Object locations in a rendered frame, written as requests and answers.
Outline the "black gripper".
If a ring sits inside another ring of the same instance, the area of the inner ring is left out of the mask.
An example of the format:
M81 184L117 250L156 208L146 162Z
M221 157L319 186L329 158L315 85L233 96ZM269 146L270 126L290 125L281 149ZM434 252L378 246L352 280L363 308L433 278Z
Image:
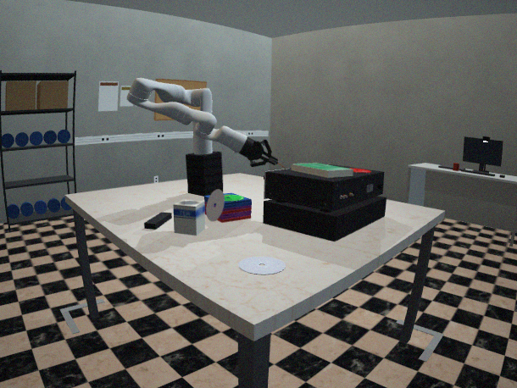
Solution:
M264 146L266 146L268 153L266 153L264 151L262 144ZM251 151L250 151L250 149L251 149ZM239 153L241 155L247 157L248 160L250 160L251 167L265 165L268 162L273 165L278 164L278 159L271 156L272 151L270 149L269 143L265 139L263 141L255 141L248 137L244 146L242 147L242 150ZM262 154L268 158L263 157ZM263 162L256 163L255 161L253 161L253 160L257 160L257 159L263 159Z

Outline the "grey disc with centre hole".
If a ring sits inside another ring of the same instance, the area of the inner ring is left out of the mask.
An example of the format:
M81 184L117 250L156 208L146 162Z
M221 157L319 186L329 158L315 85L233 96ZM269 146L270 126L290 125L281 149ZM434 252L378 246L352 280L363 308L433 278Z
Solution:
M214 207L214 204L216 206ZM206 214L210 221L217 220L223 212L225 206L225 196L222 190L217 189L208 198Z

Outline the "green cd with red label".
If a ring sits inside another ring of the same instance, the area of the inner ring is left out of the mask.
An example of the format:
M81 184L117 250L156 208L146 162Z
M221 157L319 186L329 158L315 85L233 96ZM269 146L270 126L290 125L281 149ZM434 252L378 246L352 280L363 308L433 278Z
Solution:
M224 195L225 196L225 202L234 202L234 201L240 201L243 200L244 197L238 196L238 195ZM229 197L229 198L227 198Z

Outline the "silver cd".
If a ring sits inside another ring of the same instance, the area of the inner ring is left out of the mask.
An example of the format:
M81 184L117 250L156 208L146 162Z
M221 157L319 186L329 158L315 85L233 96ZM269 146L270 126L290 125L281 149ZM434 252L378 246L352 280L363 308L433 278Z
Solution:
M260 266L260 264L264 264L264 266ZM238 266L250 274L276 274L286 267L280 259L270 257L245 258L239 262Z

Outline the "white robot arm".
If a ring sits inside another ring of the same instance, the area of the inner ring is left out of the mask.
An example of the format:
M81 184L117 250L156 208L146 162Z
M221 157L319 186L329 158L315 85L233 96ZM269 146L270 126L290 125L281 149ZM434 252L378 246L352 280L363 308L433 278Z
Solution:
M148 101L153 90L164 103ZM212 153L212 141L217 141L233 152L239 153L247 140L245 133L236 132L229 127L222 126L219 130L214 129L216 118L211 114L212 94L208 88L185 90L179 85L136 78L128 92L127 100L138 107L168 116L184 125L192 122L193 146L195 143L194 154L196 155ZM183 104L200 107L200 111Z

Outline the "black rectangular bar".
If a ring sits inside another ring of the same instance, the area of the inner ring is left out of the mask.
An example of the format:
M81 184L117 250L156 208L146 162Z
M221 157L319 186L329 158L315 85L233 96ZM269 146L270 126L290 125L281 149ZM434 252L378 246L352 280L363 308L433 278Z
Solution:
M172 213L159 213L144 223L144 229L156 230L162 224L172 219Z

